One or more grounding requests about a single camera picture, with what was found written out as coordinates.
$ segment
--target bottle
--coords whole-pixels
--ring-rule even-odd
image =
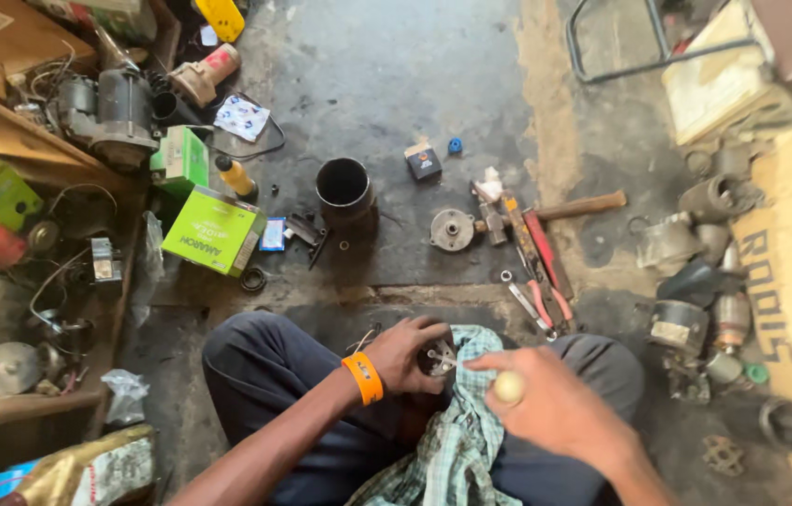
[[[258,185],[245,173],[239,162],[221,155],[215,158],[215,167],[218,167],[224,182],[237,193],[239,200],[251,200],[258,193]]]

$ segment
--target dark blue pants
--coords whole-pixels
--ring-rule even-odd
[[[643,374],[630,351],[586,334],[563,337],[551,347],[624,420],[632,418]],[[202,352],[205,381],[231,445],[339,366],[340,357],[287,318],[264,312],[225,321],[211,331]],[[390,397],[339,421],[278,484],[269,503],[344,504],[368,478],[413,451],[404,425],[416,421],[415,410],[404,396]],[[491,475],[496,488],[534,505],[588,506],[604,484],[592,467],[507,433]]]

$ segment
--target concrete floor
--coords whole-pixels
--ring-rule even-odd
[[[227,449],[199,352],[206,331],[234,313],[265,305],[337,352],[375,320],[425,311],[456,323],[482,319],[519,343],[540,343],[496,282],[505,267],[522,272],[513,247],[495,250],[480,241],[446,256],[426,243],[437,210],[476,213],[468,181],[492,165],[528,205],[626,191],[629,205],[622,210],[548,225],[577,293],[577,319],[642,357],[649,396],[637,427],[684,503],[791,502],[792,476],[781,455],[747,446],[745,475],[713,474],[703,464],[701,440],[725,429],[711,408],[667,397],[655,351],[642,339],[657,280],[635,267],[627,223],[671,213],[694,181],[667,135],[658,74],[588,87],[573,77],[563,19],[574,2],[262,0],[253,6],[237,41],[244,65],[235,87],[270,107],[288,135],[284,149],[248,164],[262,188],[258,204],[272,216],[317,209],[313,181],[320,163],[352,156],[367,165],[381,209],[396,219],[381,219],[377,238],[355,248],[362,255],[328,245],[312,271],[304,247],[257,256],[269,275],[256,295],[242,292],[234,279],[166,259],[168,275],[151,300],[142,294],[134,301],[152,312],[142,328],[128,332],[120,366],[152,384],[146,410],[161,430],[168,494]],[[639,0],[593,0],[582,19],[592,71],[656,52]],[[447,159],[453,135],[464,139],[466,153]],[[401,154],[424,136],[444,161],[444,177],[434,185],[415,183]],[[272,141],[265,137],[260,144]],[[251,148],[231,138],[215,142]],[[277,197],[271,184],[281,186]],[[212,186],[223,189],[217,180]],[[334,325],[351,331],[329,331]]]

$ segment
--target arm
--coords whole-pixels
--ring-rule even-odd
[[[431,318],[404,319],[364,350],[383,384],[384,395],[438,394],[443,378],[421,373],[417,351],[433,339],[450,339],[449,325]],[[260,504],[336,421],[362,405],[362,395],[345,367],[335,369],[280,416],[239,442],[177,493],[171,506]]]
[[[514,436],[586,462],[611,482],[627,506],[677,504],[636,432],[551,350],[490,353],[464,365],[477,371],[515,371],[524,377],[520,401],[503,402],[492,389],[486,397],[487,406]]]

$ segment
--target hand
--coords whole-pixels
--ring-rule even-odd
[[[572,456],[603,475],[623,466],[637,435],[598,395],[545,347],[487,353],[464,366],[472,371],[514,371],[524,397],[507,404],[487,392],[486,403],[505,430],[555,454]]]
[[[417,352],[424,343],[435,339],[452,342],[448,323],[438,323],[430,316],[405,318],[380,333],[363,351],[388,393],[439,394],[445,387],[445,378],[428,376],[417,365]]]

